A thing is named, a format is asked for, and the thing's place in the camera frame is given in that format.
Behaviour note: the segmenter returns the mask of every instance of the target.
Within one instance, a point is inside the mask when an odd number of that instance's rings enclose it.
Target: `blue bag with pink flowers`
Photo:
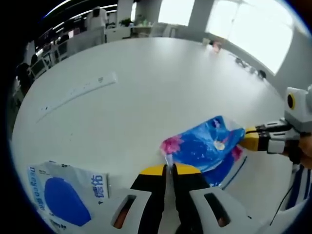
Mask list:
[[[237,146],[245,131],[233,121],[216,116],[162,142],[167,163],[197,167],[210,186],[227,186],[246,160]]]

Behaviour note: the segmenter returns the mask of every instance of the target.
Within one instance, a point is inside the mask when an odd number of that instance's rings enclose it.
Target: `cable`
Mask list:
[[[276,213],[275,213],[275,215],[274,215],[274,217],[273,217],[273,219],[272,219],[272,221],[271,221],[271,223],[270,223],[269,226],[272,225],[272,223],[273,223],[273,221],[274,221],[274,219],[275,219],[275,217],[276,217],[276,215],[277,215],[277,213],[278,213],[278,211],[279,211],[279,208],[281,208],[281,205],[283,204],[283,201],[285,200],[285,198],[287,197],[287,195],[289,194],[289,192],[290,192],[292,189],[293,189],[293,185],[288,189],[287,193],[286,193],[285,196],[283,197],[283,199],[282,199],[281,203],[279,204],[279,206],[278,206],[278,208],[277,208],[277,211],[276,211]]]

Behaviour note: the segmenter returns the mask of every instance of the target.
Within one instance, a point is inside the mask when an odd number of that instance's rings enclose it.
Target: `power strip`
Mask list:
[[[50,112],[56,110],[58,107],[70,102],[71,100],[78,98],[79,96],[82,96],[82,95],[89,93],[93,90],[114,84],[116,82],[117,82],[117,74],[115,72],[111,72],[110,74],[108,74],[104,77],[93,79],[90,82],[88,82],[88,83],[86,83],[86,84],[84,84],[78,88],[74,88],[74,89],[70,90],[68,92],[68,95],[64,99],[57,101],[56,103],[50,103],[50,104],[47,104],[47,105],[41,107],[39,109],[39,118],[38,118],[37,122],[39,122],[41,119],[43,119]]]

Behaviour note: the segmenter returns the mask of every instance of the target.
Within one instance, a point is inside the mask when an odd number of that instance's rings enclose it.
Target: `pink flower print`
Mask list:
[[[235,162],[240,159],[242,152],[243,151],[241,149],[239,149],[237,146],[235,146],[235,148],[232,149],[232,156],[233,156]]]
[[[184,141],[181,139],[181,135],[176,135],[164,140],[160,146],[160,149],[170,155],[180,150],[180,144]]]

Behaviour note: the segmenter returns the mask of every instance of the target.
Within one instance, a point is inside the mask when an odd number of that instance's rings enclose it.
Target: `white table surface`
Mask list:
[[[39,108],[92,78],[116,72],[116,84],[80,96],[41,121]],[[283,116],[283,100],[228,51],[172,38],[127,39],[75,54],[35,81],[19,110],[13,159],[28,195],[29,164],[53,160],[110,174],[112,193],[165,163],[162,140],[214,116],[252,126]],[[287,191],[291,163],[253,153],[228,187],[257,218],[273,215]]]

